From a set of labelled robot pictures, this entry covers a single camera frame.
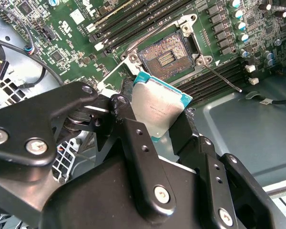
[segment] electrolytic capacitor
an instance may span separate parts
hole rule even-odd
[[[238,8],[240,6],[240,0],[230,0],[230,6],[233,8]]]
[[[260,10],[271,10],[271,7],[272,6],[270,4],[260,4],[258,8]]]
[[[278,18],[286,18],[286,11],[276,11],[275,16]]]
[[[249,36],[248,36],[248,34],[241,33],[241,34],[238,36],[238,39],[239,39],[241,42],[246,42],[246,41],[249,39]]]
[[[241,10],[235,10],[233,13],[232,13],[232,17],[234,18],[241,18],[243,16],[243,12]]]
[[[235,24],[235,28],[237,30],[244,31],[244,30],[246,30],[246,24],[242,21],[239,21],[238,23]]]
[[[248,52],[245,51],[245,50],[243,50],[243,49],[239,52],[239,54],[240,54],[240,56],[243,57],[243,58],[246,58],[246,57],[249,55]]]
[[[274,55],[269,51],[265,51],[263,57],[266,58],[267,60],[271,60],[273,59]]]

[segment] capacitor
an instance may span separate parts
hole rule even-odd
[[[242,21],[239,21],[238,23],[235,24],[235,28],[237,30],[244,31],[244,30],[246,30],[246,24]]]
[[[48,0],[49,5],[54,7],[54,6],[58,6],[59,5],[59,1],[60,0]]]
[[[276,11],[275,16],[278,18],[286,18],[286,11]]]
[[[273,59],[274,55],[269,51],[265,51],[263,57],[266,58],[267,60],[271,60]]]
[[[249,55],[249,53],[243,49],[239,52],[239,54],[243,58],[246,58]]]
[[[275,64],[274,60],[265,60],[265,64],[268,65],[269,67],[273,66]]]
[[[239,39],[241,42],[246,42],[246,41],[249,39],[249,36],[248,36],[248,34],[241,33],[241,34],[238,36],[238,39]]]
[[[272,6],[270,4],[260,4],[258,8],[260,10],[271,10],[271,7]]]
[[[241,18],[243,16],[243,12],[241,10],[235,10],[233,13],[232,13],[232,17],[234,18]]]
[[[230,0],[230,6],[233,8],[238,8],[240,6],[240,0]]]

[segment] white label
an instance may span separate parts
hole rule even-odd
[[[260,104],[268,105],[272,103],[272,99],[264,99],[263,101],[260,101]]]
[[[86,27],[86,29],[87,29],[88,32],[92,32],[93,30],[95,30],[95,26],[93,25],[93,23],[91,23],[90,25],[88,25]]]
[[[85,20],[85,18],[83,17],[79,9],[76,9],[75,11],[70,13],[70,16],[73,18],[74,22],[77,25],[82,23]]]

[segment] microchip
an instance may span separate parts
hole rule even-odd
[[[19,5],[19,10],[23,13],[24,16],[27,16],[33,11],[32,7],[28,4],[27,1],[24,1],[22,4]]]
[[[251,17],[251,18],[247,19],[247,24],[248,25],[252,25],[254,22],[255,22],[255,18],[254,17]]]
[[[194,64],[180,30],[141,50],[138,55],[148,72],[161,80],[192,68]]]
[[[55,51],[51,54],[51,57],[53,60],[55,60],[56,62],[60,61],[63,57],[62,55],[59,53],[59,51]]]
[[[102,7],[99,8],[99,12],[100,12],[101,15],[104,15],[105,13],[108,12],[108,10],[106,9],[106,7],[102,6]]]
[[[223,29],[224,29],[224,25],[222,23],[219,23],[218,25],[215,25],[213,27],[214,32],[219,32],[219,31],[221,31]]]
[[[223,55],[227,55],[227,54],[230,54],[232,51],[231,51],[231,48],[230,48],[230,47],[226,47],[226,48],[221,49],[220,52],[221,52]]]
[[[252,45],[248,45],[248,46],[244,47],[244,50],[247,52],[252,52],[252,48],[253,48]]]
[[[273,27],[272,27],[272,26],[266,28],[266,34],[269,34],[269,33],[271,33],[272,31],[273,31]]]
[[[222,40],[222,39],[225,39],[227,37],[227,34],[225,31],[222,31],[218,34],[215,34],[215,37],[216,39],[218,39],[219,41]]]
[[[280,25],[280,30],[281,31],[286,31],[286,24],[285,25]]]
[[[254,56],[255,56],[255,57],[260,57],[260,56],[261,56],[261,52],[260,52],[260,51],[256,52],[256,53],[254,54]]]
[[[227,39],[224,39],[224,40],[218,42],[218,46],[219,46],[220,48],[224,48],[224,47],[226,47],[226,46],[228,46],[228,45],[229,45],[229,41],[228,41]]]

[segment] motherboard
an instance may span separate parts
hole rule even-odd
[[[201,63],[235,85],[286,67],[286,7],[276,0],[0,0],[0,6],[28,26],[36,55],[65,83],[97,89],[103,81],[120,92],[125,78],[146,71],[199,104],[230,90]],[[28,40],[12,15],[0,16]]]

